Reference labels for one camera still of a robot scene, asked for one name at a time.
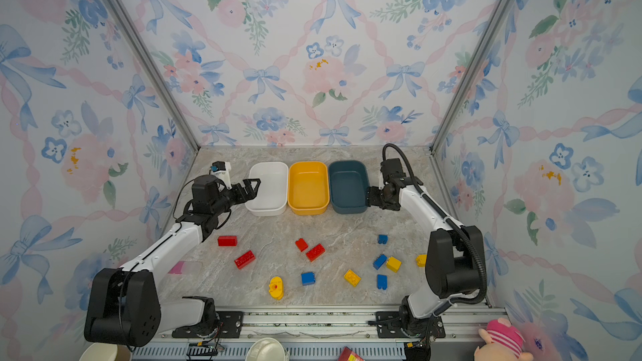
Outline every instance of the red box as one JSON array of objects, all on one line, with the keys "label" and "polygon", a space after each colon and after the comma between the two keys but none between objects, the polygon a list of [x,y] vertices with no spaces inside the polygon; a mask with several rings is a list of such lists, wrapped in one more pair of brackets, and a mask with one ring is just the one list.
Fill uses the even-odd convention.
[{"label": "red box", "polygon": [[238,258],[234,261],[234,263],[236,264],[236,267],[237,267],[238,269],[243,269],[244,267],[246,267],[246,266],[247,266],[247,264],[248,264],[248,263],[250,263],[250,262],[254,261],[255,259],[256,259],[256,257],[254,256],[254,254],[252,253],[252,251],[248,251],[248,252],[246,252],[245,254],[243,254],[243,255],[241,255],[240,257],[238,257]]},{"label": "red box", "polygon": [[357,353],[355,353],[354,351],[350,350],[347,347],[344,347],[337,361],[365,361],[365,360],[359,357]]},{"label": "red box", "polygon": [[323,248],[323,245],[317,244],[316,247],[312,248],[310,251],[306,253],[306,256],[310,260],[310,262],[316,260],[319,255],[325,253],[325,248]]},{"label": "red box", "polygon": [[218,238],[219,247],[236,247],[236,236],[220,236]]},{"label": "red box", "polygon": [[298,239],[295,244],[299,248],[299,251],[303,252],[308,248],[308,243],[303,238]]}]

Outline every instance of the yellow lego brick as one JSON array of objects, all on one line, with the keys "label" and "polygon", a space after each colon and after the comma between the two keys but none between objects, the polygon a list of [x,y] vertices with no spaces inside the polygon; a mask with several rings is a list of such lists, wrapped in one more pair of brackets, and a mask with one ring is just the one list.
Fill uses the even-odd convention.
[{"label": "yellow lego brick", "polygon": [[424,267],[426,266],[426,257],[427,255],[420,255],[415,261],[417,261],[417,266]]},{"label": "yellow lego brick", "polygon": [[388,262],[386,262],[386,266],[388,267],[388,269],[390,269],[393,272],[397,273],[397,271],[401,267],[401,261],[398,260],[397,258],[391,256],[391,257],[388,258]]},{"label": "yellow lego brick", "polygon": [[355,287],[357,287],[357,285],[358,285],[358,284],[359,284],[359,282],[361,281],[361,278],[360,278],[360,277],[358,277],[358,276],[357,276],[357,274],[356,274],[356,273],[354,273],[353,271],[351,271],[350,269],[348,269],[348,271],[345,273],[345,275],[344,275],[343,277],[344,277],[346,280],[348,280],[348,283],[349,283],[350,285],[353,285],[353,286],[355,286]]}]

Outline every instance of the marble countertop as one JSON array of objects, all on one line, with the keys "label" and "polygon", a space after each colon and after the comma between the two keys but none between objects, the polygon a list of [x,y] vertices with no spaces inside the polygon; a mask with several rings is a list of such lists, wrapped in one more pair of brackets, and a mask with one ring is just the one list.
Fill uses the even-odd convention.
[{"label": "marble countertop", "polygon": [[[415,175],[441,203],[435,174],[422,147],[403,149]],[[388,157],[397,157],[389,149]],[[247,178],[250,167],[258,162],[282,161],[288,166],[297,161],[316,160],[330,164],[342,159],[363,162],[370,185],[377,185],[381,147],[323,148],[201,148],[190,176],[207,174],[213,161],[229,161],[233,183]],[[181,210],[191,198],[186,187],[179,198]],[[378,235],[388,235],[388,244],[377,243]],[[236,235],[237,247],[219,247],[216,237]],[[325,253],[314,262],[295,245],[305,239],[309,248],[317,244]],[[201,268],[190,274],[168,274],[160,285],[161,301],[183,295],[213,297],[219,306],[243,305],[384,305],[398,304],[425,281],[423,268],[415,258],[425,254],[428,232],[423,231],[405,210],[399,212],[369,208],[364,213],[339,215],[328,205],[322,215],[298,216],[291,209],[275,217],[255,217],[243,205],[235,206],[228,223],[183,257],[198,262]],[[256,260],[238,270],[234,260],[252,250]],[[373,261],[380,255],[394,256],[402,262],[398,273],[384,266],[376,270]],[[351,269],[361,281],[350,285],[343,275]],[[302,286],[301,273],[314,272],[316,284]],[[377,289],[377,274],[388,276],[388,289]],[[269,295],[274,276],[283,279],[285,294],[280,301]]]}]

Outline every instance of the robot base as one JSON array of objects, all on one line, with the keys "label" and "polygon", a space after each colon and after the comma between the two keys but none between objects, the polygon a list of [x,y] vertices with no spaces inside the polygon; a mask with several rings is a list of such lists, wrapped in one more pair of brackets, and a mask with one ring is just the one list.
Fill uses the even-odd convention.
[{"label": "robot base", "polygon": [[182,326],[172,332],[174,339],[197,339],[209,338],[218,333],[223,339],[238,339],[243,326],[243,312],[227,311],[217,312],[214,308],[214,300],[207,297],[184,297],[195,298],[204,301],[205,309],[203,319],[196,325]]},{"label": "robot base", "polygon": [[[408,296],[401,301],[401,306],[397,312],[376,312],[377,321],[389,321],[377,325],[377,334],[380,339],[422,339],[426,334],[429,318],[417,319],[413,317],[408,306]],[[444,324],[441,317],[433,319],[433,324],[429,328],[429,336],[436,339],[445,337]]]}]

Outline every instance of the floral wallpaper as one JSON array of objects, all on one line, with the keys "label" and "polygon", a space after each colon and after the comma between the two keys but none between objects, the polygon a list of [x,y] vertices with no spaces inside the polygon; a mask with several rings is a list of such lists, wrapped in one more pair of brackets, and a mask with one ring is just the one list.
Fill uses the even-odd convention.
[{"label": "floral wallpaper", "polygon": [[202,145],[268,146],[430,143],[496,4],[122,1]]},{"label": "floral wallpaper", "polygon": [[642,360],[641,7],[516,0],[440,148],[538,361]]},{"label": "floral wallpaper", "polygon": [[160,235],[195,153],[103,0],[0,14],[0,358],[77,360],[93,277]]}]

